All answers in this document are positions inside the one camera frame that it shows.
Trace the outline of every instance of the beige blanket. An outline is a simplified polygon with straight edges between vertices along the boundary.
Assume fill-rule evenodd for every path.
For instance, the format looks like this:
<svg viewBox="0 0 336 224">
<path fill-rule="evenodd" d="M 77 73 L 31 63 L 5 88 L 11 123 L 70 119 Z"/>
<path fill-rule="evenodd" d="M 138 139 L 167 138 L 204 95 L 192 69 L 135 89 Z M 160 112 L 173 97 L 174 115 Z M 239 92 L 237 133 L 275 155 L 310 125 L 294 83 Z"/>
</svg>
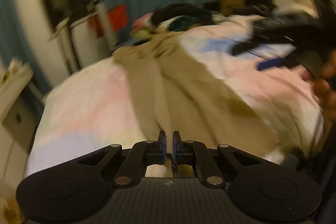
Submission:
<svg viewBox="0 0 336 224">
<path fill-rule="evenodd" d="M 132 102 L 143 133 L 156 140 L 172 132 L 208 148 L 228 144 L 263 157 L 279 143 L 276 133 L 221 80 L 191 58 L 176 40 L 159 34 L 140 46 L 122 47 L 114 57 L 127 72 Z"/>
</svg>

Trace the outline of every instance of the circular pad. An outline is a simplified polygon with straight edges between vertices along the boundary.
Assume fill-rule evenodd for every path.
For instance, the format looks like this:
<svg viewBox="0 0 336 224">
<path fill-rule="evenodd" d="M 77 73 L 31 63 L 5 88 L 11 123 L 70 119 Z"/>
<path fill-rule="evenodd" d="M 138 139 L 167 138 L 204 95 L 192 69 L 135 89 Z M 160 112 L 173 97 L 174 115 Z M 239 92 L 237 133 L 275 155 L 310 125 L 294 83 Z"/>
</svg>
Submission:
<svg viewBox="0 0 336 224">
<path fill-rule="evenodd" d="M 278 174 L 258 170 L 240 175 L 231 183 L 230 196 L 246 214 L 271 223 L 305 221 L 321 201 L 317 183 L 290 170 Z"/>
<path fill-rule="evenodd" d="M 270 178 L 260 182 L 259 190 L 268 198 L 285 200 L 296 195 L 297 186 L 288 179 Z"/>
<path fill-rule="evenodd" d="M 16 198 L 25 218 L 40 223 L 74 222 L 97 212 L 109 194 L 99 174 L 47 169 L 21 182 Z"/>
<path fill-rule="evenodd" d="M 40 191 L 46 198 L 69 198 L 78 191 L 78 183 L 70 178 L 52 178 L 42 183 Z"/>
</svg>

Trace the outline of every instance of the metal screw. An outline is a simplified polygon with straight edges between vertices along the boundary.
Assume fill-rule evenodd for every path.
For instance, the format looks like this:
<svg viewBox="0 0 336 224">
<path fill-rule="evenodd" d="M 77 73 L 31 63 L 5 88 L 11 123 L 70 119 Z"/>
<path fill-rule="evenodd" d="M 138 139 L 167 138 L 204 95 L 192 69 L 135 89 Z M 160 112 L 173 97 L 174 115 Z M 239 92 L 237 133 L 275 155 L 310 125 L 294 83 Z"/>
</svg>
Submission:
<svg viewBox="0 0 336 224">
<path fill-rule="evenodd" d="M 218 184 L 221 184 L 222 182 L 223 182 L 223 179 L 217 176 L 207 178 L 207 183 L 211 185 L 218 185 Z"/>
<path fill-rule="evenodd" d="M 129 177 L 117 177 L 114 182 L 119 185 L 126 185 L 130 183 L 132 180 Z"/>
</svg>

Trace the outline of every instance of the white shelf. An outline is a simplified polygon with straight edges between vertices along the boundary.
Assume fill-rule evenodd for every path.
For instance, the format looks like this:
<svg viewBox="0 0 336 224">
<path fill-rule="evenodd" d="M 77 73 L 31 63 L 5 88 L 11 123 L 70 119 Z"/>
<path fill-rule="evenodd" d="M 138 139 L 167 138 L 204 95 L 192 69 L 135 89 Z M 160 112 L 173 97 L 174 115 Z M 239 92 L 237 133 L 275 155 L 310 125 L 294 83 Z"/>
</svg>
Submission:
<svg viewBox="0 0 336 224">
<path fill-rule="evenodd" d="M 0 85 L 0 124 L 32 77 L 30 65 L 24 64 L 14 76 Z"/>
</svg>

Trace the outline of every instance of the black tool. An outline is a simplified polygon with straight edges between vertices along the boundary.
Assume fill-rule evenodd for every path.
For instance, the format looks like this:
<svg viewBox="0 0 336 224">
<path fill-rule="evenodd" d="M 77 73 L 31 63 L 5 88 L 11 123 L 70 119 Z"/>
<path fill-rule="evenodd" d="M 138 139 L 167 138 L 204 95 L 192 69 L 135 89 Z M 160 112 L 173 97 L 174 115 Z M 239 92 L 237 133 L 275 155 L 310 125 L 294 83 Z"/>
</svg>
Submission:
<svg viewBox="0 0 336 224">
<path fill-rule="evenodd" d="M 301 64 L 320 78 L 323 64 L 336 48 L 336 1 L 314 0 L 319 18 L 308 13 L 281 15 L 254 22 L 253 37 L 235 45 L 232 54 L 249 51 L 260 44 L 292 44 L 296 49 L 283 59 L 283 66 Z"/>
<path fill-rule="evenodd" d="M 113 144 L 24 179 L 16 198 L 26 223 L 310 223 L 320 204 L 303 173 L 178 131 L 173 142 L 176 165 L 194 177 L 144 177 L 164 164 L 163 131 L 132 149 Z"/>
</svg>

